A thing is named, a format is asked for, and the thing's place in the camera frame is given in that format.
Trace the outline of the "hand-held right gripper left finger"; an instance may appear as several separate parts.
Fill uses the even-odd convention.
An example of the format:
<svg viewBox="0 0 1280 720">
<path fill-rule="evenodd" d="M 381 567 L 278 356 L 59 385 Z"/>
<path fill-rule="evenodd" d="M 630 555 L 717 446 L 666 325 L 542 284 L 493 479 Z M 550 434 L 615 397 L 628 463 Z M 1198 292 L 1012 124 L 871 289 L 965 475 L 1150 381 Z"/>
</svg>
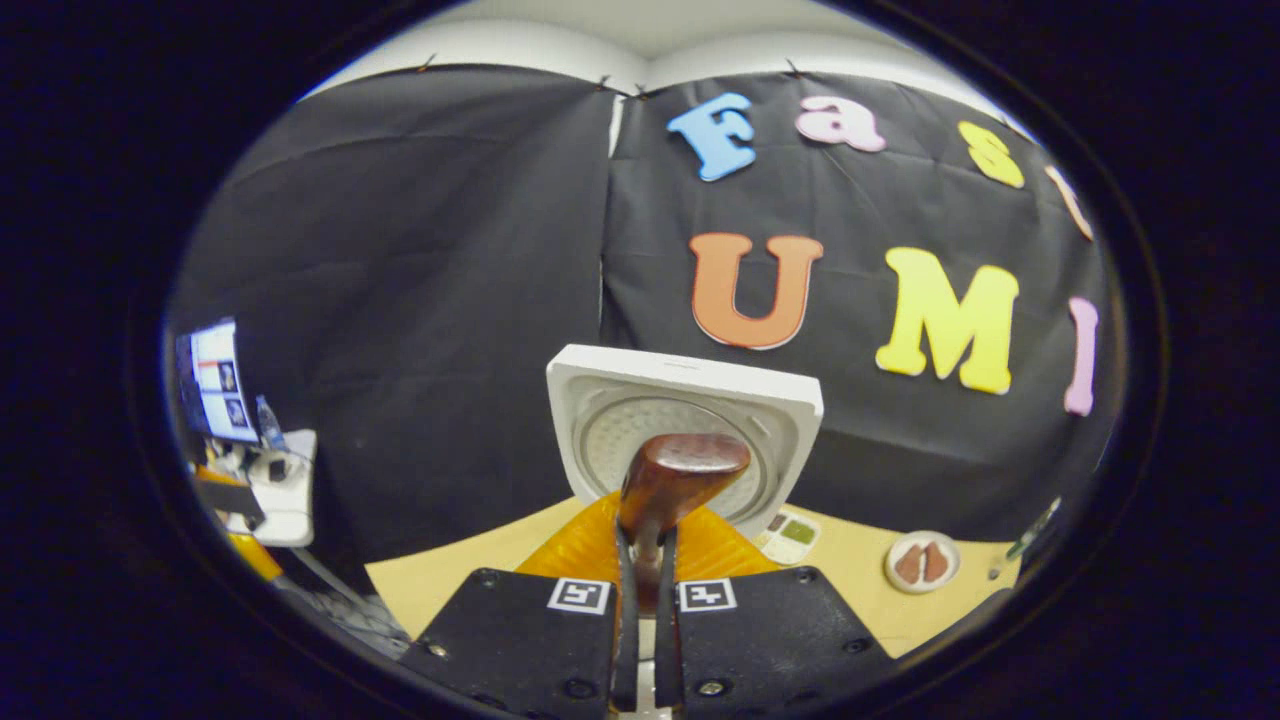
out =
<svg viewBox="0 0 1280 720">
<path fill-rule="evenodd" d="M 620 550 L 618 495 L 568 498 L 434 551 L 435 612 L 408 670 L 529 719 L 607 719 L 637 707 L 637 605 Z"/>
</svg>

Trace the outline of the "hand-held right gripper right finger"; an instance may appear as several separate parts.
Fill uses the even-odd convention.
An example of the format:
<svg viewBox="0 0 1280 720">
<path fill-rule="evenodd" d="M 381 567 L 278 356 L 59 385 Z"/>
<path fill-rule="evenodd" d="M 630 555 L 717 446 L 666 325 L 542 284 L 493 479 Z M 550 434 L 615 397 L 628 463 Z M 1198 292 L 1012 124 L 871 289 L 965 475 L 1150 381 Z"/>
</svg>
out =
<svg viewBox="0 0 1280 720">
<path fill-rule="evenodd" d="M 655 705 L 680 719 L 796 719 L 896 667 L 828 579 L 780 568 L 708 509 L 663 541 Z"/>
</svg>

